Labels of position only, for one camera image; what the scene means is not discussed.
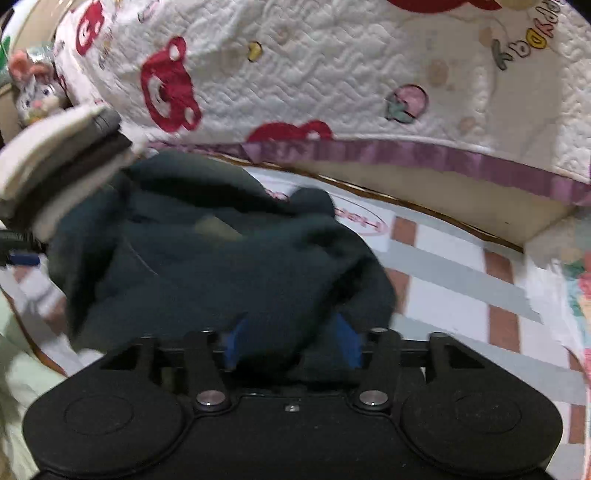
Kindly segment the dark grey folded garment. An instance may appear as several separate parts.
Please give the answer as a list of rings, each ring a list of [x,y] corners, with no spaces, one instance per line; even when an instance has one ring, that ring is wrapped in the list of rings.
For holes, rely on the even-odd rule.
[[[59,166],[34,187],[26,188],[26,192],[16,200],[2,201],[1,218],[13,219],[23,216],[26,211],[38,210],[66,187],[105,165],[130,146],[131,141],[118,132],[104,137]]]

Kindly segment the white quilt with red bears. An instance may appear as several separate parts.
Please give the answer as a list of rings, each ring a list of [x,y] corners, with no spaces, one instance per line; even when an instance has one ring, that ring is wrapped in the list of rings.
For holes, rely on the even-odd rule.
[[[564,1],[87,1],[55,52],[74,102],[155,145],[590,202],[590,22]]]

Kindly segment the light green bed sheet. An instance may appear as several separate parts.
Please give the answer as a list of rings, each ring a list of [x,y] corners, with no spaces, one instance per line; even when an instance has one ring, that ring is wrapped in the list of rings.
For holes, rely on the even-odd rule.
[[[9,301],[1,295],[1,478],[31,479],[38,469],[22,422],[30,405],[64,380],[35,356]]]

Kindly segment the dark denim jeans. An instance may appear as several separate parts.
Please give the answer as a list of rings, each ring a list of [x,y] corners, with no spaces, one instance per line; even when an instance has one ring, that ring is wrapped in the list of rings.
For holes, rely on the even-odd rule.
[[[153,335],[223,332],[249,318],[236,367],[307,375],[349,368],[342,315],[362,338],[385,328],[394,287],[325,191],[280,200],[245,170],[164,151],[116,174],[59,223],[51,279],[73,347],[107,352]]]

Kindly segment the grey bunny plush toy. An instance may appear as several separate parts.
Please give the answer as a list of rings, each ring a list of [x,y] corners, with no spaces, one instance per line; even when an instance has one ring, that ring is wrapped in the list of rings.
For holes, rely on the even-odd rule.
[[[22,127],[57,114],[68,106],[66,91],[57,80],[52,61],[34,60],[25,50],[18,50],[8,61],[8,72],[18,89],[15,107]]]

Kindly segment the cream folded garment bottom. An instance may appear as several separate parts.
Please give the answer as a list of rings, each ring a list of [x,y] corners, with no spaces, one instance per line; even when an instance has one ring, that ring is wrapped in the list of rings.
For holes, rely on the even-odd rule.
[[[83,178],[66,187],[44,206],[32,223],[32,233],[37,240],[47,243],[53,237],[63,217],[84,199],[105,185],[119,170],[135,162],[132,154],[120,154]]]

